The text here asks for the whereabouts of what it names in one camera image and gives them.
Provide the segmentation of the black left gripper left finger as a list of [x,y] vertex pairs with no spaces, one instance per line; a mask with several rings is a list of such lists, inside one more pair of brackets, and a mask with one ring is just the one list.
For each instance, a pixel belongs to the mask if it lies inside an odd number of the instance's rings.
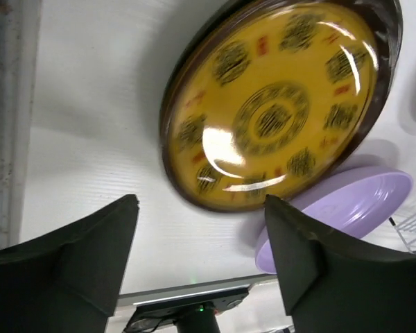
[[0,332],[104,332],[139,213],[134,194],[0,250]]

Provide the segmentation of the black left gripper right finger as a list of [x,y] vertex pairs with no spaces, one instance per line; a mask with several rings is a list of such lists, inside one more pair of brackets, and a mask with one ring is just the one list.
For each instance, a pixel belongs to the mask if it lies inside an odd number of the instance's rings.
[[416,255],[353,238],[267,196],[265,221],[296,332],[416,332]]

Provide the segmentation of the lavender purple plate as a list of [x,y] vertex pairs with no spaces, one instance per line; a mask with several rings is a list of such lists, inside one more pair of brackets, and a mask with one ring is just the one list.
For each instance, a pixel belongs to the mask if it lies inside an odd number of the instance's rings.
[[306,215],[362,239],[387,221],[413,188],[406,172],[361,166],[330,176],[289,203]]

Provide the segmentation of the yellow brown plate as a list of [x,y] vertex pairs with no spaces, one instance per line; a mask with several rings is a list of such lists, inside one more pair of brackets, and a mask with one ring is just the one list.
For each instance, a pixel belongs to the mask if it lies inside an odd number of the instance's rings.
[[160,108],[166,175],[191,204],[249,212],[342,164],[376,123],[401,48],[398,1],[229,1]]

